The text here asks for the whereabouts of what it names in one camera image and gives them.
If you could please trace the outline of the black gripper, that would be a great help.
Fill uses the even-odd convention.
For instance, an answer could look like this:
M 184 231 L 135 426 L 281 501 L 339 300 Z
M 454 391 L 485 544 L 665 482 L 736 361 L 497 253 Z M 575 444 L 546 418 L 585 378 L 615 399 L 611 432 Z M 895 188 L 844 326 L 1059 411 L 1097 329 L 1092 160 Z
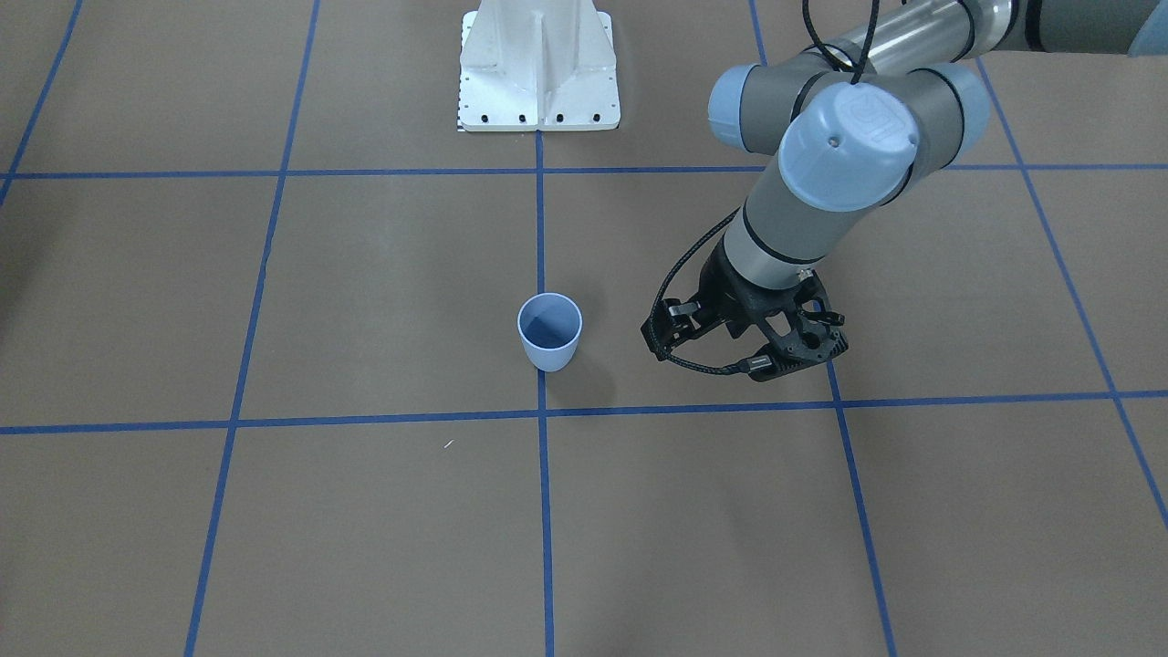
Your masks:
M 698 277 L 698 336 L 726 325 L 731 338 L 738 339 L 746 328 L 756 326 L 769 333 L 769 319 L 783 314 L 790 328 L 805 338 L 818 340 L 827 337 L 827 324 L 814 320 L 813 310 L 805 310 L 808 302 L 826 299 L 826 288 L 816 274 L 794 277 L 791 288 L 762 288 L 748 281 L 726 257 L 725 241 L 719 240 Z

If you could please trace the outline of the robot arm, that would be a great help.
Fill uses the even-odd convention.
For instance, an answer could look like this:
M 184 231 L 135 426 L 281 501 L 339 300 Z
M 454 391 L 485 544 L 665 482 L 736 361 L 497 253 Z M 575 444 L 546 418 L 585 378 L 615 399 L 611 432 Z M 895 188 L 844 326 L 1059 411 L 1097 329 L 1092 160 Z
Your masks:
M 906 1 L 780 64 L 712 88 L 723 144 L 769 164 L 726 222 L 698 291 L 666 311 L 673 337 L 781 314 L 809 348 L 841 323 L 814 269 L 867 213 L 958 161 L 985 132 L 987 88 L 964 61 L 1004 51 L 1164 55 L 1163 1 Z

